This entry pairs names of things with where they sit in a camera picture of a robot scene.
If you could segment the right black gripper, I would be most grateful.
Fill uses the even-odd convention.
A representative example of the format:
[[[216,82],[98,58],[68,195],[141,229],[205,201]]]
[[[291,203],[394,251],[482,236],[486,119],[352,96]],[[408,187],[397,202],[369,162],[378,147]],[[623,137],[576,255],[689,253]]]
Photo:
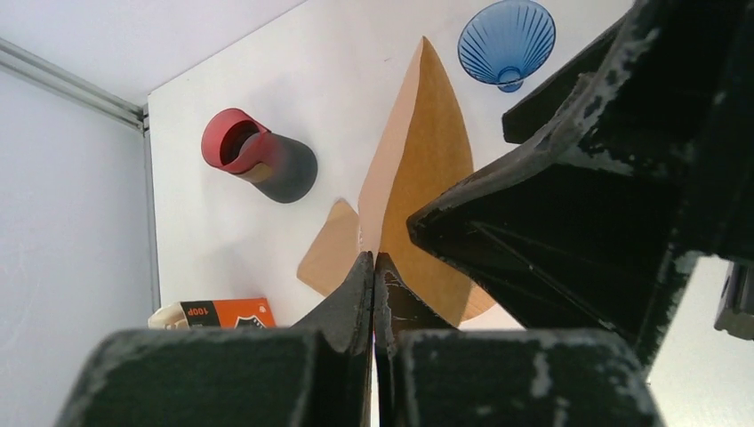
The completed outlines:
[[[733,261],[714,328],[753,340],[753,4],[622,18],[548,123],[406,225],[522,326],[602,327],[649,366],[704,255]]]

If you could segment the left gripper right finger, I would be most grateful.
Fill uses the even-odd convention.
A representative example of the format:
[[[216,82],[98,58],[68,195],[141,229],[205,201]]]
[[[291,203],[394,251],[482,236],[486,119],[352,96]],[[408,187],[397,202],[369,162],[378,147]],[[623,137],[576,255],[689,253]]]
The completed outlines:
[[[374,270],[383,426],[660,426],[619,337],[597,329],[461,331],[408,288],[390,256]]]

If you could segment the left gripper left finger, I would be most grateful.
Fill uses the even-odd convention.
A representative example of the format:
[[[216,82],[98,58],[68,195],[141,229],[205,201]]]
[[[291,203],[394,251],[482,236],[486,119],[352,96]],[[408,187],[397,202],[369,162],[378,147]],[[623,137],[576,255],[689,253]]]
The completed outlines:
[[[59,426],[366,426],[373,255],[293,326],[111,334]]]

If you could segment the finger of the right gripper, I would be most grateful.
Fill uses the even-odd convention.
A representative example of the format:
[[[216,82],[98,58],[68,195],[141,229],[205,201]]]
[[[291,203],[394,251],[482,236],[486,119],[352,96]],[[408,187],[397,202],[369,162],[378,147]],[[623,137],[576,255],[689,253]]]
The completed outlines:
[[[503,138],[507,143],[522,144],[553,118],[579,78],[599,69],[624,21],[624,18],[618,19],[501,116]]]

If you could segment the orange coffee filter box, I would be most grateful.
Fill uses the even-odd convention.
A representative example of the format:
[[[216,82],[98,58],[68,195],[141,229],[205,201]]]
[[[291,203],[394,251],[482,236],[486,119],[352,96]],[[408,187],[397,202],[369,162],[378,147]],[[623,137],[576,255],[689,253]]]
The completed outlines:
[[[276,327],[266,298],[176,302],[158,309],[150,329]]]

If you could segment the brown paper coffee filter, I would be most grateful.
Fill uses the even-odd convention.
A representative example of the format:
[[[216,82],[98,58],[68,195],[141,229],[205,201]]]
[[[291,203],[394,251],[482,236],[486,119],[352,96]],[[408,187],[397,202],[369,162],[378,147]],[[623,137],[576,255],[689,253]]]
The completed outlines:
[[[324,297],[347,277],[359,254],[359,217],[344,199],[332,206],[297,269],[297,278]]]
[[[406,221],[473,171],[453,86],[422,37],[357,199],[358,243],[362,252],[389,254],[409,288],[453,326],[467,317],[474,284],[414,245]]]

